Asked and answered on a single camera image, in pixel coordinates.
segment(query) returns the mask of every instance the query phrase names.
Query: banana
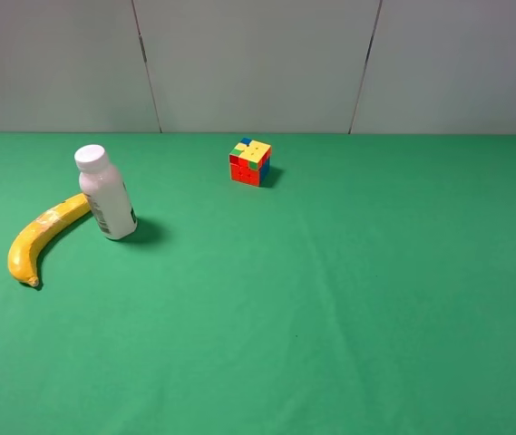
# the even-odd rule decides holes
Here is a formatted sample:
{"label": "banana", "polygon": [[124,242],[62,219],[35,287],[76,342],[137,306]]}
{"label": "banana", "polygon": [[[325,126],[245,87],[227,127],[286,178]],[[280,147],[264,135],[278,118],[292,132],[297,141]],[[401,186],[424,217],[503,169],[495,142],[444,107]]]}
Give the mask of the banana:
{"label": "banana", "polygon": [[15,238],[7,254],[7,268],[21,283],[37,287],[40,284],[36,260],[40,251],[60,231],[90,210],[83,193],[79,193],[46,210]]}

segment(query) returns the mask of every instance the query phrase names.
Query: green tablecloth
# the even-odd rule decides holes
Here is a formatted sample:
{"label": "green tablecloth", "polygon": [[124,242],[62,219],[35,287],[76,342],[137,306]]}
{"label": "green tablecloth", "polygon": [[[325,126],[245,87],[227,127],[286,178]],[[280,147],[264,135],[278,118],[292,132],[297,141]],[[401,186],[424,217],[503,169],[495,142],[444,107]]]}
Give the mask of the green tablecloth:
{"label": "green tablecloth", "polygon": [[[516,434],[516,136],[0,134],[0,434]],[[37,292],[12,240],[101,143],[138,232],[85,219]]]}

